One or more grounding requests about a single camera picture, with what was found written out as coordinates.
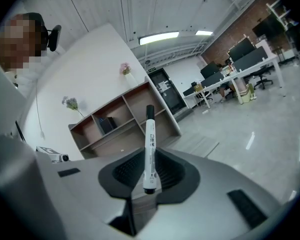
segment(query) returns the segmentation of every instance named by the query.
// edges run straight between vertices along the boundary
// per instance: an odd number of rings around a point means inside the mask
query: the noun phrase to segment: black slot
[[[241,190],[233,190],[227,193],[230,200],[238,209],[242,217],[249,224],[251,229],[259,226],[267,217],[262,211],[251,201],[251,199]]]
[[[58,171],[58,174],[59,174],[60,178],[62,178],[62,177],[66,177],[66,176],[69,176],[72,174],[77,174],[79,172],[80,172],[80,170],[78,168],[72,168],[72,169],[68,169],[68,170]]]

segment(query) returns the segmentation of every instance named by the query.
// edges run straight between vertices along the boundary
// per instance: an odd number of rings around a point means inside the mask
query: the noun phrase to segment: pink flower
[[[130,67],[129,64],[127,62],[122,63],[120,65],[120,74],[128,74],[130,72]]]

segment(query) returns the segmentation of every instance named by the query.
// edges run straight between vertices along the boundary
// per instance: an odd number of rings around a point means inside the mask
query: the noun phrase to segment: office desk
[[[197,95],[197,94],[200,94],[200,93],[202,93],[203,99],[204,99],[206,105],[208,106],[208,108],[210,109],[210,104],[209,104],[209,102],[208,102],[208,100],[207,100],[207,98],[206,98],[205,93],[204,93],[203,90],[201,90],[201,91],[199,91],[199,92],[193,92],[193,93],[191,93],[190,95],[185,96],[184,98],[185,98],[185,99],[192,99],[192,98],[193,98],[193,99],[194,99],[194,103],[195,103],[196,105],[198,105],[198,102],[197,102],[197,100],[196,100],[196,95]]]
[[[277,57],[278,57],[277,55],[275,55],[275,54],[272,53],[265,60],[263,60],[263,61],[255,64],[255,65],[247,68],[246,70],[243,70],[241,72],[235,71],[230,76],[227,76],[227,77],[221,79],[221,81],[219,81],[219,82],[216,82],[216,83],[214,83],[214,84],[212,84],[210,86],[204,86],[202,92],[212,91],[212,90],[217,89],[218,87],[220,87],[223,83],[231,81],[232,84],[234,85],[235,91],[237,93],[237,98],[239,100],[239,103],[243,104],[243,100],[241,98],[240,91],[239,91],[238,86],[237,86],[237,84],[235,82],[235,79],[236,78],[243,78],[243,77],[245,77],[247,75],[250,75],[253,72],[256,72],[256,71],[260,70],[260,68],[262,66],[265,66],[265,65],[267,65],[269,63],[273,63],[276,75],[278,77],[279,86],[281,88],[282,95],[285,97],[286,96],[285,83],[284,83],[284,79],[283,79],[282,74],[281,74],[281,69],[280,69],[279,64],[277,62]],[[210,108],[210,105],[209,105],[209,103],[208,103],[208,101],[207,101],[207,99],[206,99],[206,97],[204,95],[203,95],[203,98],[204,98],[204,101],[206,102],[208,108]]]

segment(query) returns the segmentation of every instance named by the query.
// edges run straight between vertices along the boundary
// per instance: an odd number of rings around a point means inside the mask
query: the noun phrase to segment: gray floor
[[[300,192],[300,65],[281,66],[287,95],[280,93],[276,73],[257,99],[240,105],[236,98],[197,107],[179,122],[183,132],[200,132],[219,141],[208,158],[225,163],[249,177],[282,204]],[[259,78],[251,79],[255,84]],[[247,144],[254,132],[250,148]]]
[[[205,158],[218,144],[219,141],[217,139],[207,137],[202,132],[195,132],[190,129],[190,131],[183,131],[179,139],[164,145],[164,147]]]

